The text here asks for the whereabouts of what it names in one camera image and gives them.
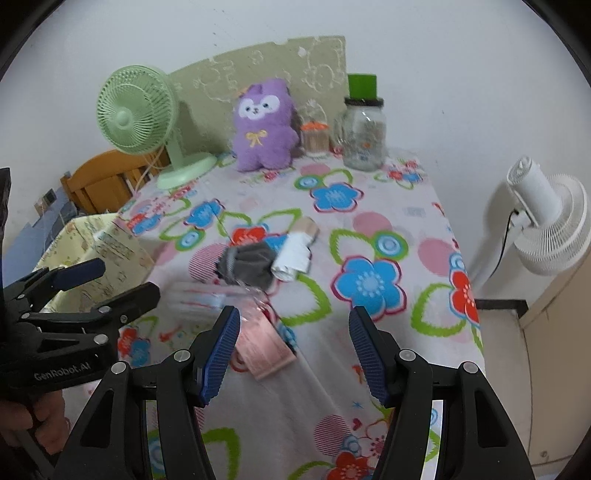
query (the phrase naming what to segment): purple plush toy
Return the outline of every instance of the purple plush toy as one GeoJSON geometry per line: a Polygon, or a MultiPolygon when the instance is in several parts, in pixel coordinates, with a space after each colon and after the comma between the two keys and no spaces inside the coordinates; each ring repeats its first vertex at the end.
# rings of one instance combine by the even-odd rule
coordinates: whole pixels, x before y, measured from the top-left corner
{"type": "Polygon", "coordinates": [[[239,171],[279,170],[291,164],[298,135],[291,127],[294,103],[283,79],[251,85],[234,112],[233,149],[239,171]]]}

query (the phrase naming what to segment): green desk fan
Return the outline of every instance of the green desk fan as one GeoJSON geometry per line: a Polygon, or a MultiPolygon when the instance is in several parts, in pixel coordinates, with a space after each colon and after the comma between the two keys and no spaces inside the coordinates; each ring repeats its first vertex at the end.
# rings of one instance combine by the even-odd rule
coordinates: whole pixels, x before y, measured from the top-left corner
{"type": "Polygon", "coordinates": [[[96,102],[99,128],[117,150],[151,153],[166,145],[170,166],[158,175],[158,188],[178,187],[206,174],[216,157],[206,152],[184,155],[178,144],[178,98],[168,75],[142,65],[111,74],[96,102]]]}

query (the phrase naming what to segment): yellow bow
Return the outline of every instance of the yellow bow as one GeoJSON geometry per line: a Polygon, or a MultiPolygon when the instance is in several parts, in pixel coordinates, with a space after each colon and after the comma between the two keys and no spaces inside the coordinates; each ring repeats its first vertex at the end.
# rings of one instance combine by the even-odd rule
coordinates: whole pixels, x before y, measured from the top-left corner
{"type": "Polygon", "coordinates": [[[248,132],[246,139],[251,141],[251,148],[254,148],[256,144],[262,146],[261,138],[267,136],[267,130],[259,130],[258,132],[248,132]]]}

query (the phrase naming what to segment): small jar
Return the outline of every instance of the small jar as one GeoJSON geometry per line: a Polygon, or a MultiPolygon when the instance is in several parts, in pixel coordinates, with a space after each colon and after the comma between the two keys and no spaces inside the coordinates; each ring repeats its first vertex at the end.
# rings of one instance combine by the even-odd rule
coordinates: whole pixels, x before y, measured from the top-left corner
{"type": "Polygon", "coordinates": [[[309,157],[325,157],[329,153],[329,126],[321,122],[308,122],[301,126],[301,144],[309,157]]]}

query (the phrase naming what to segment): wooden chair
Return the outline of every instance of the wooden chair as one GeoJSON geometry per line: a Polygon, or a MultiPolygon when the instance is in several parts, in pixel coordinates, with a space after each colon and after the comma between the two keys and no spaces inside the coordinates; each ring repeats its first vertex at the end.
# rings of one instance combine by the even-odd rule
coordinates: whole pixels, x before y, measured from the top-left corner
{"type": "Polygon", "coordinates": [[[88,214],[116,212],[133,196],[138,185],[143,187],[160,169],[170,164],[163,149],[150,171],[156,153],[127,155],[118,150],[101,153],[85,162],[71,177],[62,177],[61,185],[68,198],[88,214]]]}

